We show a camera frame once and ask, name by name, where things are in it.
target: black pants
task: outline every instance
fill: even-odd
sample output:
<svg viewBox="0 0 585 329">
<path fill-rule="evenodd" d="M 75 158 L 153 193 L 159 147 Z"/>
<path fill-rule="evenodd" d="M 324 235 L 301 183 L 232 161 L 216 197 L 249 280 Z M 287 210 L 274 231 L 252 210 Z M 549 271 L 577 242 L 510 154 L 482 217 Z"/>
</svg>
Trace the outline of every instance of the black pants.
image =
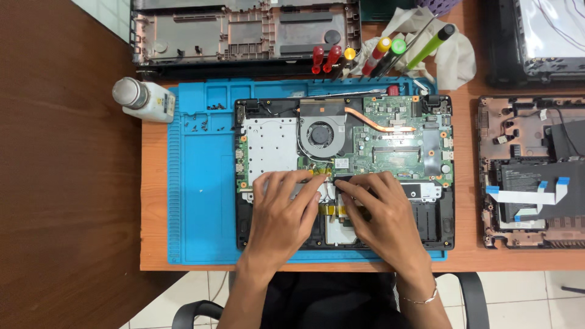
<svg viewBox="0 0 585 329">
<path fill-rule="evenodd" d="M 393 273 L 278 272 L 261 328 L 410 328 L 396 310 Z"/>
</svg>

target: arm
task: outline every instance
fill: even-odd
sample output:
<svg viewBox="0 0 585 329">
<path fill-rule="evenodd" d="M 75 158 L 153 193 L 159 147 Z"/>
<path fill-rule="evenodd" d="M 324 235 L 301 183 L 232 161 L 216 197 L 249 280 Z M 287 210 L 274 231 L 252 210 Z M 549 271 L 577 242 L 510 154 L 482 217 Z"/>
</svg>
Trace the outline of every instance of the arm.
<svg viewBox="0 0 585 329">
<path fill-rule="evenodd" d="M 396 270 L 400 311 L 412 327 L 451 328 L 438 293 L 427 304 L 407 300 L 428 300 L 436 285 L 431 257 L 422 246 L 410 201 L 400 182 L 390 172 L 383 172 L 354 176 L 349 182 L 338 180 L 335 184 L 343 191 L 343 203 L 357 237 Z M 376 192 L 379 199 L 368 189 Z M 370 221 L 364 220 L 355 200 L 370 211 Z"/>
<path fill-rule="evenodd" d="M 311 180 L 291 201 L 295 185 L 305 179 Z M 250 238 L 218 329 L 260 327 L 268 283 L 311 234 L 321 198 L 317 189 L 325 179 L 296 170 L 264 173 L 254 181 Z"/>
</svg>

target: person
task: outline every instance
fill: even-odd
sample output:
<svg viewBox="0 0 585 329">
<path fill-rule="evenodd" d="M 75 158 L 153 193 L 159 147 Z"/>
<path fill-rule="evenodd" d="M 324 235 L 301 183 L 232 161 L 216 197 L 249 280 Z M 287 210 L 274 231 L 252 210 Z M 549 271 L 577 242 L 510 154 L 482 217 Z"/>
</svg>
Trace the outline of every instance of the person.
<svg viewBox="0 0 585 329">
<path fill-rule="evenodd" d="M 309 181 L 290 200 L 304 180 Z M 309 238 L 321 198 L 317 190 L 325 180 L 296 170 L 264 173 L 253 182 L 250 238 L 218 329 L 451 328 L 411 204 L 390 172 L 337 180 L 335 186 L 357 237 L 396 271 L 400 312 L 392 303 L 393 273 L 277 274 Z M 369 221 L 356 201 L 369 210 Z"/>
</svg>

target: hand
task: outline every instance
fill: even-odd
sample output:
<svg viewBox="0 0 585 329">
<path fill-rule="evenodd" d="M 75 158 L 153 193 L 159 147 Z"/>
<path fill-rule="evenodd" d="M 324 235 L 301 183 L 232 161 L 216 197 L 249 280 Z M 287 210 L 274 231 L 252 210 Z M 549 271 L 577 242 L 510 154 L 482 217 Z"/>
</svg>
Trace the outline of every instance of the hand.
<svg viewBox="0 0 585 329">
<path fill-rule="evenodd" d="M 353 176 L 349 182 L 337 180 L 335 185 L 344 192 L 341 197 L 357 237 L 398 274 L 408 279 L 431 269 L 431 258 L 422 246 L 410 201 L 390 172 Z M 369 222 L 362 217 L 354 198 L 370 211 Z"/>
<path fill-rule="evenodd" d="M 305 179 L 311 180 L 290 200 L 295 185 Z M 267 279 L 268 284 L 309 238 L 321 198 L 317 189 L 325 179 L 325 175 L 313 176 L 307 170 L 296 170 L 264 173 L 254 181 L 252 227 L 246 249 L 236 265 L 238 269 L 254 272 L 264 281 Z"/>
</svg>

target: white cloth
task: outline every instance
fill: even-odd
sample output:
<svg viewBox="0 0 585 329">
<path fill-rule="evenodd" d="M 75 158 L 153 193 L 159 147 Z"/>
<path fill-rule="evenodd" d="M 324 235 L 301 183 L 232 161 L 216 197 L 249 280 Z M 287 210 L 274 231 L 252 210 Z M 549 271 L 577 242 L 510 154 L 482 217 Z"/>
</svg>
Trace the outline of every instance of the white cloth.
<svg viewBox="0 0 585 329">
<path fill-rule="evenodd" d="M 405 36 L 402 33 L 397 34 L 395 39 L 405 39 L 410 42 L 416 33 L 422 29 L 433 17 L 431 11 L 427 8 L 415 8 L 409 10 L 403 10 L 396 8 L 394 16 L 388 26 L 382 31 L 383 36 L 389 36 L 391 33 L 397 31 L 406 33 Z M 421 37 L 418 38 L 417 42 L 404 54 L 404 56 L 398 61 L 394 68 L 398 71 L 405 71 L 406 65 L 412 60 L 421 49 L 429 42 L 431 38 L 437 33 L 438 30 L 442 29 L 447 23 L 442 22 L 438 19 L 433 22 L 422 32 Z M 473 79 L 476 74 L 476 61 L 475 53 L 469 39 L 459 32 L 451 36 L 447 41 L 439 46 L 437 50 L 432 52 L 429 56 L 435 56 L 435 63 L 437 64 L 437 85 L 440 90 L 455 90 Z M 362 67 L 367 60 L 367 57 L 371 54 L 372 50 L 380 40 L 380 37 L 374 37 L 362 43 L 362 50 L 356 57 L 356 65 L 351 70 L 352 74 L 361 74 Z M 428 73 L 425 68 L 425 63 L 418 63 L 411 71 L 406 73 L 411 78 L 424 76 L 429 81 L 435 82 L 435 79 Z"/>
</svg>

